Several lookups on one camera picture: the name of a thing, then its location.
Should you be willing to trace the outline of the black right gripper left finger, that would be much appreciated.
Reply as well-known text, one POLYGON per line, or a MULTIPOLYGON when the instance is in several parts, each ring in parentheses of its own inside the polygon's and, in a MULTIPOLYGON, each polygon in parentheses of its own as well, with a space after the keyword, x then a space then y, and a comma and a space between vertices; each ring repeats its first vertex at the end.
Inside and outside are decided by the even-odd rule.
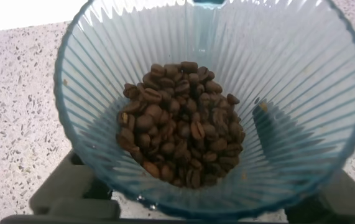
POLYGON ((36 215, 116 220, 121 208, 112 189, 70 151, 29 200, 36 215))

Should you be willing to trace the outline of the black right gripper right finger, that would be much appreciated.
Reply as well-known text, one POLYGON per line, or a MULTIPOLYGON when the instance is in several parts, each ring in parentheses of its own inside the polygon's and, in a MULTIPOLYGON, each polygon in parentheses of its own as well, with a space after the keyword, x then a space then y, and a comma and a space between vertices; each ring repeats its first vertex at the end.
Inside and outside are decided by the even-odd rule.
POLYGON ((355 224, 355 181, 341 170, 316 194, 284 212, 289 223, 355 224))

